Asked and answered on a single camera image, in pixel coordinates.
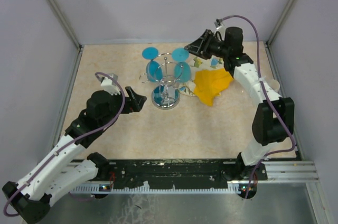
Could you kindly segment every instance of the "purple cable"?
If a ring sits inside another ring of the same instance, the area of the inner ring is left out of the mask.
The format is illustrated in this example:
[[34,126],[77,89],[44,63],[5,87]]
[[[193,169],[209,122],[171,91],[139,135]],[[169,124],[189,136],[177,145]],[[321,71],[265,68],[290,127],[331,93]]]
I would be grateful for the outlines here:
[[[122,110],[123,110],[123,107],[125,106],[125,102],[126,102],[126,96],[125,96],[125,93],[123,91],[123,88],[121,87],[121,85],[116,81],[114,80],[110,75],[106,74],[106,73],[103,73],[103,72],[96,72],[95,73],[95,76],[97,75],[102,75],[102,76],[105,76],[107,77],[108,79],[112,80],[112,82],[120,89],[121,91],[121,95],[122,95],[122,104],[121,104],[121,107],[120,107],[120,110],[118,111],[118,113],[116,114],[116,116],[111,120],[109,121],[107,124],[101,126],[100,128],[97,128],[95,130],[92,130],[90,132],[87,132],[75,139],[73,139],[72,141],[64,144],[61,148],[59,148],[59,150],[57,150],[56,152],[57,153],[60,153],[62,152],[66,147],[70,146],[71,144],[73,144],[74,142],[78,141],[79,139],[82,139],[84,137],[87,137],[93,133],[96,133],[106,127],[109,127],[110,125],[112,125],[118,118],[118,116],[122,113]],[[16,217],[18,216],[19,214],[18,213],[15,213],[15,214],[11,214],[11,213],[8,213],[7,212],[7,208],[8,206],[10,205],[10,203],[12,202],[12,200],[23,190],[27,187],[27,184],[30,184],[33,179],[48,165],[48,163],[50,163],[50,161],[55,157],[55,155],[52,155],[50,156],[42,165],[41,167],[26,181],[26,184],[24,184],[23,186],[21,186],[16,192],[14,192],[14,194],[8,199],[8,201],[6,202],[5,206],[4,206],[4,210],[3,210],[3,213],[5,216],[7,217]]]
[[[222,21],[225,21],[227,19],[230,19],[230,18],[241,18],[243,20],[246,20],[250,25],[251,27],[253,28],[253,31],[255,32],[255,35],[256,35],[256,41],[257,41],[257,72],[258,72],[258,78],[261,79],[262,77],[262,74],[261,74],[261,71],[260,71],[260,59],[259,59],[259,37],[258,37],[258,32],[257,32],[257,29],[256,27],[254,26],[254,24],[251,22],[251,20],[249,20],[248,18],[244,17],[244,16],[241,16],[241,15],[229,15],[227,17],[224,17],[222,18]],[[276,108],[273,106],[273,103],[271,102],[267,92],[266,92],[266,89],[265,89],[265,86],[264,86],[264,83],[262,81],[260,81],[260,85],[262,87],[262,90],[263,90],[263,93],[264,93],[264,96],[265,96],[265,99],[266,101],[268,102],[270,108],[273,110],[273,112],[275,113],[278,121],[280,122],[280,124],[282,125],[283,129],[285,130],[286,134],[290,137],[290,140],[291,140],[291,143],[292,143],[292,146],[291,148],[289,149],[285,149],[285,150],[277,150],[277,151],[273,151],[273,152],[270,152],[270,153],[267,153],[264,155],[264,157],[270,155],[270,154],[277,154],[277,153],[285,153],[285,152],[291,152],[295,149],[296,147],[296,141],[295,141],[295,138],[293,137],[292,133],[290,132],[290,130],[287,128],[286,124],[284,123],[284,121],[282,120],[282,118],[280,117],[280,115],[278,114],[278,111],[276,110]],[[259,160],[259,162],[256,164],[256,166],[253,168],[253,171],[252,173],[250,174],[250,177],[249,177],[249,184],[248,184],[248,188],[250,188],[250,185],[251,185],[251,181],[252,181],[252,178],[254,177],[254,173],[256,171],[256,169],[259,167],[259,165],[262,163],[263,161],[263,158],[261,160]],[[246,194],[245,194],[245,198],[248,197],[248,194],[249,194],[249,190],[247,190]]]

